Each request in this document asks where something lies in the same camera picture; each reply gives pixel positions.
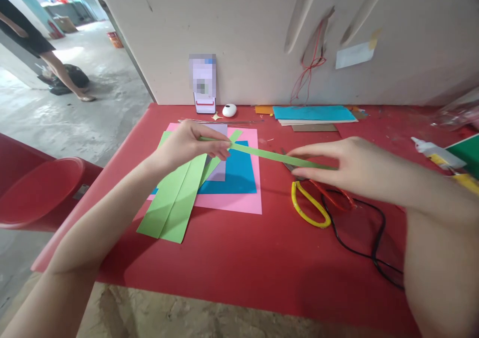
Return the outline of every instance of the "hand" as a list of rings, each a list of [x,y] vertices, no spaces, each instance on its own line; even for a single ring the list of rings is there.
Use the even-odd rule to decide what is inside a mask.
[[[293,174],[324,182],[347,191],[406,206],[420,196],[417,192],[440,175],[393,155],[359,137],[298,147],[289,156],[308,158],[328,156],[339,160],[337,171],[296,168]]]
[[[200,136],[219,141],[198,141]],[[169,168],[175,170],[204,153],[225,161],[230,156],[227,150],[230,145],[230,140],[223,134],[187,120],[180,124],[152,156],[155,156],[158,162],[166,163]]]
[[[20,26],[18,26],[17,24],[14,24],[13,26],[11,26],[11,29],[13,31],[16,32],[16,34],[20,37],[23,37],[23,38],[27,38],[28,37],[28,33],[23,29],[21,28]]]

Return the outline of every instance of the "glue bottle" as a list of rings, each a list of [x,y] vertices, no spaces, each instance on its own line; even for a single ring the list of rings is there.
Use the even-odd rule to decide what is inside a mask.
[[[415,142],[416,150],[418,152],[424,154],[428,158],[431,158],[434,163],[439,165],[444,170],[449,169],[449,167],[458,169],[466,165],[466,162],[464,162],[462,159],[456,157],[448,150],[441,148],[439,146],[436,146],[432,142],[426,142],[426,141],[417,139],[416,137],[411,137],[411,139]],[[442,159],[441,162],[435,162],[434,157],[437,157],[437,156],[439,156]]]

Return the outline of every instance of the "yellow paper star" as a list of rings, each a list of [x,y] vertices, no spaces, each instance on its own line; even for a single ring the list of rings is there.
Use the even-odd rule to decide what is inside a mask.
[[[218,118],[222,118],[222,117],[218,116],[218,112],[216,112],[215,115],[212,117],[212,119],[216,121]]]

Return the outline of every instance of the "person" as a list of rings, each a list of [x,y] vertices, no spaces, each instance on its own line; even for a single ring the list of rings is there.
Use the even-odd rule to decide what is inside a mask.
[[[86,88],[77,87],[71,80],[63,63],[55,56],[55,47],[43,37],[33,24],[10,1],[0,0],[0,29],[37,58],[42,58],[52,72],[82,102],[91,102],[95,97],[86,94]]]
[[[102,261],[158,182],[203,153],[225,160],[229,146],[226,136],[183,122],[68,231],[2,338],[75,337]],[[299,147],[289,155],[334,157],[336,171],[297,168],[293,174],[406,207],[405,291],[421,333],[478,336],[477,196],[360,138]]]

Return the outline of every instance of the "green paper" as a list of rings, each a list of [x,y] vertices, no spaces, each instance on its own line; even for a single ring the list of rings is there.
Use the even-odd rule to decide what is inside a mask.
[[[160,238],[181,243],[185,236],[186,227],[190,220],[191,210],[195,203],[196,194],[200,186],[203,168],[206,162],[206,154],[195,157],[188,168],[183,184],[171,208]]]
[[[479,133],[446,148],[456,157],[467,163],[464,167],[479,179]]]
[[[238,140],[238,138],[241,136],[241,134],[242,134],[242,132],[240,130],[236,130],[231,135],[230,141],[231,142],[236,142]],[[200,139],[203,140],[203,141],[213,141],[213,139],[211,139],[211,138],[206,140],[206,139],[203,139],[203,137],[201,137]],[[200,185],[198,187],[201,187],[203,185],[203,183],[206,182],[208,177],[213,173],[213,171],[220,164],[220,162],[221,162],[221,160],[218,157],[215,157],[215,158],[211,159],[211,161],[206,165],[205,169],[203,170],[203,174],[201,175]]]
[[[163,132],[158,148],[161,147],[170,134],[171,132]],[[173,207],[173,203],[180,191],[189,166],[190,162],[185,163],[158,183],[158,192],[151,202],[140,226],[138,226],[138,229],[136,230],[138,233],[159,238],[166,220],[168,219],[171,208]]]
[[[200,137],[200,140],[211,141],[212,139],[211,138],[206,138],[206,137]],[[329,169],[329,170],[335,170],[336,169],[336,168],[333,168],[333,167],[320,165],[320,164],[317,164],[317,163],[314,163],[314,162],[311,162],[311,161],[306,161],[306,160],[303,160],[303,159],[300,159],[300,158],[286,156],[286,155],[282,155],[282,154],[275,153],[275,152],[264,151],[264,150],[260,150],[260,149],[253,148],[253,147],[242,146],[242,145],[238,145],[236,143],[232,143],[231,146],[230,146],[230,149],[234,149],[236,151],[241,151],[241,152],[244,152],[244,153],[247,153],[247,154],[252,154],[252,155],[255,155],[255,156],[262,157],[262,158],[270,159],[270,160],[273,160],[273,161],[287,163],[287,164],[290,164],[290,165],[293,165],[293,166],[296,166],[296,167],[312,167],[312,168],[321,168],[321,169]]]

